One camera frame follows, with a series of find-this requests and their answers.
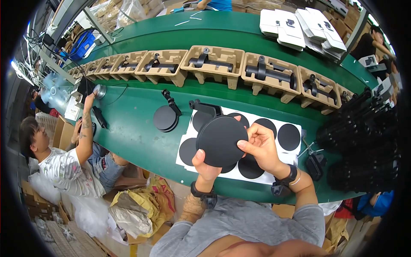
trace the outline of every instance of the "gray t-shirt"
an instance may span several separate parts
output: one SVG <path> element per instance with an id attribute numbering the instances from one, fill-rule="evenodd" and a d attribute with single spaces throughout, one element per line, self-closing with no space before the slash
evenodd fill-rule
<path id="1" fill-rule="evenodd" d="M 150 257 L 195 257 L 215 240 L 226 235 L 268 245 L 301 239 L 322 246 L 326 226 L 317 204 L 295 211 L 292 219 L 280 218 L 270 204 L 219 197 L 213 210 L 191 223 L 176 222 L 154 245 Z"/>

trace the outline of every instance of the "stack of black parts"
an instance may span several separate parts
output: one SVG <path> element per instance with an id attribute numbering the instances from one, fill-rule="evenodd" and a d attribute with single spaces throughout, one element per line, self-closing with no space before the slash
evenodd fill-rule
<path id="1" fill-rule="evenodd" d="M 399 169 L 397 111 L 366 87 L 316 133 L 320 148 L 340 153 L 328 169 L 333 190 L 384 192 L 394 189 Z"/>

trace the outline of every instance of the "yellow bag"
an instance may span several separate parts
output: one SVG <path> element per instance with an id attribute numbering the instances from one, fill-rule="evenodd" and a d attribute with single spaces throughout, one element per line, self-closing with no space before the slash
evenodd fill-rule
<path id="1" fill-rule="evenodd" d="M 146 188 L 118 192 L 110 207 L 118 202 L 119 196 L 123 193 L 128 194 L 136 202 L 136 206 L 141 206 L 148 211 L 147 217 L 152 222 L 152 233 L 139 234 L 139 236 L 151 237 L 175 212 L 174 194 L 167 182 L 159 176 L 150 178 L 150 184 Z M 127 209 L 132 213 L 136 208 L 130 206 Z"/>

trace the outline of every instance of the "stack of white boxes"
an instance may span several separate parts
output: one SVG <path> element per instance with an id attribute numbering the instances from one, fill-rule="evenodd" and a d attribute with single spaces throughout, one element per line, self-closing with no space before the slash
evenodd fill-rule
<path id="1" fill-rule="evenodd" d="M 277 38 L 281 45 L 302 51 L 305 48 L 304 33 L 295 14 L 283 10 L 261 10 L 261 32 Z"/>
<path id="2" fill-rule="evenodd" d="M 341 59 L 341 55 L 347 51 L 347 48 L 321 11 L 308 7 L 297 9 L 296 17 L 304 31 L 308 48 L 331 59 Z"/>

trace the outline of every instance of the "blue plastic bin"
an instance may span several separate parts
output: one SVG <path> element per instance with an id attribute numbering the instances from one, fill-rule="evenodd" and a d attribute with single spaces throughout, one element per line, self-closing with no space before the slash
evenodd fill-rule
<path id="1" fill-rule="evenodd" d="M 75 46 L 73 50 L 70 52 L 70 59 L 79 60 L 83 58 L 87 50 L 93 45 L 95 36 L 90 32 L 86 32 L 83 35 L 81 35 L 77 42 L 79 43 L 83 41 L 84 37 L 84 42 L 80 45 Z"/>

